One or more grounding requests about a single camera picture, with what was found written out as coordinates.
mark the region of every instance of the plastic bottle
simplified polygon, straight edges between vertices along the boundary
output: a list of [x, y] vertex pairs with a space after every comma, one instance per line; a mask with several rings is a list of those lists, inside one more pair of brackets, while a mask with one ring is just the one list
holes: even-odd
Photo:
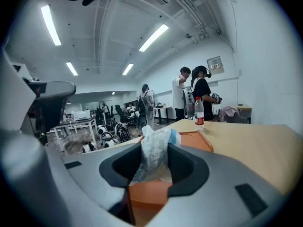
[[196, 97], [195, 102], [195, 123], [197, 130], [204, 129], [204, 107], [200, 97]]

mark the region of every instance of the vr headset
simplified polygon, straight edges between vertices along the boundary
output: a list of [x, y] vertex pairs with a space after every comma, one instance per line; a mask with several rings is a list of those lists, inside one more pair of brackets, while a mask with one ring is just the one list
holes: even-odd
[[211, 77], [212, 77], [212, 74], [210, 73], [209, 69], [207, 69], [207, 67], [205, 67], [205, 66], [202, 66], [202, 67], [204, 67], [204, 68], [205, 68], [205, 71], [206, 71], [205, 77], [211, 78]]

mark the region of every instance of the table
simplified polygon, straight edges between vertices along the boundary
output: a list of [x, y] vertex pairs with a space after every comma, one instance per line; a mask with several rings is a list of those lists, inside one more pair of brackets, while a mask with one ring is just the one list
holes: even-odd
[[162, 119], [161, 119], [161, 109], [165, 109], [166, 111], [166, 120], [167, 120], [167, 123], [169, 123], [169, 113], [168, 113], [168, 108], [171, 108], [171, 106], [167, 106], [167, 107], [163, 107], [163, 108], [155, 108], [158, 110], [158, 116], [159, 116], [159, 122], [158, 124], [165, 124], [165, 123], [162, 123]]
[[[165, 128], [195, 132], [193, 120]], [[205, 122], [201, 131], [215, 154], [232, 157], [271, 183], [283, 195], [294, 189], [303, 172], [303, 138], [286, 125]], [[138, 137], [116, 145], [136, 143]]]
[[94, 135], [94, 132], [93, 132], [93, 128], [92, 128], [92, 125], [95, 126], [95, 130], [96, 130], [96, 133], [98, 134], [98, 131], [97, 131], [97, 124], [96, 124], [96, 117], [91, 117], [89, 119], [84, 119], [84, 120], [79, 120], [79, 121], [75, 121], [75, 122], [63, 122], [63, 123], [60, 123], [59, 125], [57, 125], [56, 127], [54, 127], [54, 131], [55, 131], [55, 134], [56, 134], [56, 138], [58, 140], [58, 143], [60, 145], [60, 149], [61, 151], [65, 151], [65, 148], [64, 148], [64, 145], [62, 144], [60, 138], [59, 138], [59, 135], [58, 135], [58, 129], [60, 128], [65, 128], [65, 127], [68, 127], [68, 126], [74, 126], [76, 124], [85, 124], [85, 123], [88, 123], [89, 124], [89, 130], [90, 130], [90, 134], [91, 134], [91, 137], [93, 139], [93, 142], [95, 144], [96, 143], [96, 139], [95, 139], [95, 135]]
[[252, 108], [246, 104], [235, 105], [234, 107], [236, 107], [238, 110], [252, 110]]

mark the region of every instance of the fluorescent light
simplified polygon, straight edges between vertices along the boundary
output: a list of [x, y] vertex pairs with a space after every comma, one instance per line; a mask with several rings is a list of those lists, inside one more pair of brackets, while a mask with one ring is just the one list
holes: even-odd
[[72, 72], [72, 74], [73, 74], [74, 76], [77, 76], [77, 75], [78, 75], [77, 72], [76, 72], [76, 70], [75, 70], [74, 67], [72, 66], [71, 62], [67, 62], [66, 65], [67, 65], [68, 68], [71, 70], [71, 72]]
[[168, 27], [166, 25], [161, 25], [160, 28], [158, 28], [156, 30], [155, 33], [153, 33], [151, 35], [151, 37], [149, 37], [149, 39], [141, 46], [141, 48], [139, 49], [139, 51], [144, 52], [161, 34], [163, 34], [166, 30], [168, 29]]
[[51, 9], [48, 5], [41, 8], [42, 15], [44, 18], [44, 22], [46, 24], [46, 27], [48, 29], [48, 32], [50, 33], [53, 42], [55, 45], [61, 45], [60, 39], [57, 35], [55, 26], [53, 25], [52, 15], [51, 15]]
[[123, 75], [125, 76], [128, 71], [133, 67], [134, 64], [128, 64], [128, 66], [126, 67], [125, 71], [123, 72]]

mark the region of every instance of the man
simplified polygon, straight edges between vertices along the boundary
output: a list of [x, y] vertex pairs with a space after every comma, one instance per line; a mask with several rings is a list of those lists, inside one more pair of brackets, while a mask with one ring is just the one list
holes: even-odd
[[176, 122], [184, 119], [183, 89], [185, 88], [184, 83], [189, 76], [190, 69], [182, 67], [179, 76], [172, 81], [172, 102], [176, 111]]
[[109, 116], [109, 113], [108, 113], [109, 108], [108, 108], [107, 105], [105, 105], [105, 103], [102, 104], [101, 110], [104, 112], [105, 118], [108, 118], [108, 116]]
[[132, 104], [129, 104], [128, 107], [126, 108], [126, 110], [130, 113], [130, 112], [134, 112], [136, 111], [135, 107]]

